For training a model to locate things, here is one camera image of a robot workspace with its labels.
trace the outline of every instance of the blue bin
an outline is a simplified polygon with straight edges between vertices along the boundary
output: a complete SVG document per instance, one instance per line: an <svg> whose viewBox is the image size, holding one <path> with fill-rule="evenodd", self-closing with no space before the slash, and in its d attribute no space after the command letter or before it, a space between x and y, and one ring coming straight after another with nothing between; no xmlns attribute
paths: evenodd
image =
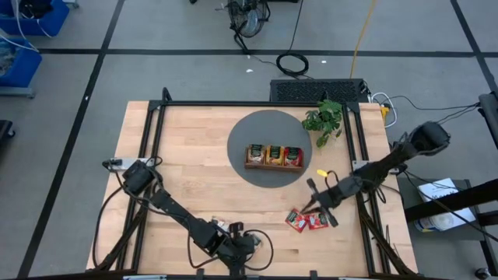
<svg viewBox="0 0 498 280"><path fill-rule="evenodd" d="M62 0L46 1L50 1L54 9L40 19L40 25L38 25L37 19L24 19L19 14L19 22L24 35L46 36L43 31L45 30L48 35L53 37L61 30L62 24L69 14L68 6ZM12 10L11 0L0 0L0 14L12 16L0 18L0 28L7 34L20 35L16 14Z"/></svg>
<svg viewBox="0 0 498 280"><path fill-rule="evenodd" d="M22 46L31 47L30 44L24 39L9 40ZM16 52L16 58L14 58L14 63L12 63L11 68L5 75L0 75L0 86L28 87L40 63L40 54L36 51L20 47Z"/></svg>

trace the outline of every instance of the wooden tabletop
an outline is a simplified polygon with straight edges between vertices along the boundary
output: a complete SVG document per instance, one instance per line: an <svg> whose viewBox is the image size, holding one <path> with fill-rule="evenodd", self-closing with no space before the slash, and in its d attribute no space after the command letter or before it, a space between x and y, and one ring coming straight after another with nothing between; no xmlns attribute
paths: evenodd
<svg viewBox="0 0 498 280"><path fill-rule="evenodd" d="M132 101L124 116L116 157L136 157L146 118L148 102ZM209 221L213 216L243 222L245 229L260 229L271 238L275 247L272 265L264 271L249 271L253 275L304 276L316 270L320 276L368 276L363 240L354 197L348 198L333 210L339 226L298 233L284 220L292 208L302 208L310 198L307 178L317 182L319 190L326 186L317 169L334 170L339 178L351 172L350 159L344 134L324 148L314 145L312 160L303 176L285 187L262 188L249 184L231 167L226 142L232 127L243 117L268 107L167 107L159 156L163 163L157 170L163 175L164 187L192 215ZM303 120L305 107L276 107ZM379 106L360 104L366 145L370 160L381 159L389 153ZM360 159L356 127L350 116L355 139L356 156ZM153 121L151 134L155 128ZM312 143L317 135L310 133ZM152 148L150 137L147 151ZM385 185L398 189L393 176ZM105 198L118 188L115 176L110 176ZM405 221L399 194L384 190L387 203L379 203L384 226L389 225L391 245L409 268L416 271L415 257ZM115 245L121 236L128 207L128 196L116 195L108 204L100 224L97 241L97 260ZM262 247L248 263L262 267L269 259L269 245L262 236ZM128 244L132 252L135 238ZM187 231L171 218L149 213L142 247L139 273L143 274L195 274L187 257ZM195 264L209 257L195 245L191 246ZM381 271L377 246L372 241L377 271ZM130 267L132 254L128 253L126 266ZM91 258L88 268L92 268ZM207 275L228 275L220 261L205 267Z"/></svg>

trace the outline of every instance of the gray floor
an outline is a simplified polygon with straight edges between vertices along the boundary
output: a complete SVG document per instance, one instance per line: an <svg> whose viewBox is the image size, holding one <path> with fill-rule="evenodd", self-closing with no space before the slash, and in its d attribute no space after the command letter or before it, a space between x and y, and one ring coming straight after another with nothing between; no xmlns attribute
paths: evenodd
<svg viewBox="0 0 498 280"><path fill-rule="evenodd" d="M225 0L126 0L110 48L160 50L235 50ZM58 37L34 38L41 48L98 49L118 0L79 0ZM494 0L458 0L481 51L498 51ZM307 0L294 49L351 51L368 10L368 0ZM272 19L250 48L286 49L299 6L272 3ZM472 51L449 0L379 0L363 38L362 51ZM275 56L260 55L274 61ZM44 54L32 81L33 100L0 98L0 119L15 122L17 136L0 160L0 278L16 277L58 168L82 100L95 54ZM347 78L351 57L310 56L308 75ZM498 58L486 63L498 75ZM288 67L299 62L285 61ZM355 77L373 92L405 95L421 107L477 102L489 92L482 70L469 58L360 57ZM160 96L167 86L175 100L268 100L272 79L288 79L277 68L245 55L108 54L65 171L47 229L30 275L83 271L107 172L102 160L114 154L126 103ZM418 111L395 100L398 123L390 140L448 112ZM498 155L477 112L444 125L450 147L432 158L409 163L421 177L468 178L480 184L496 178ZM486 206L496 209L493 204ZM486 266L472 241L414 240L419 270L427 276L472 279Z"/></svg>

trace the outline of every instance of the round gray mat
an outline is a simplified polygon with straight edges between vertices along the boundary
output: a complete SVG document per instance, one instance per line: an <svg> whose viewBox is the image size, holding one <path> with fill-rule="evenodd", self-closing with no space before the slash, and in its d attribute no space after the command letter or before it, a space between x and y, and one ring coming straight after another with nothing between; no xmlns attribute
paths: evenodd
<svg viewBox="0 0 498 280"><path fill-rule="evenodd" d="M303 172L245 169L245 150L250 144L301 148L304 152L303 171L310 165L310 135L299 120L281 111L261 110L237 122L228 137L228 158L242 178L259 187L283 187L302 175Z"/></svg>

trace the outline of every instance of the green plant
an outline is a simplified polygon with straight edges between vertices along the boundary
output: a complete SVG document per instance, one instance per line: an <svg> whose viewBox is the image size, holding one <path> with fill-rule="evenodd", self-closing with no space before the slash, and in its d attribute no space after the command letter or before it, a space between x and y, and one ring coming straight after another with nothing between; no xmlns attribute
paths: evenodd
<svg viewBox="0 0 498 280"><path fill-rule="evenodd" d="M302 122L303 128L308 131L323 131L323 134L317 139L317 147L321 148L327 144L327 141L341 126L342 105L330 100L318 102L318 110L309 110L306 112L306 120ZM340 136L341 130L336 131L335 137Z"/></svg>

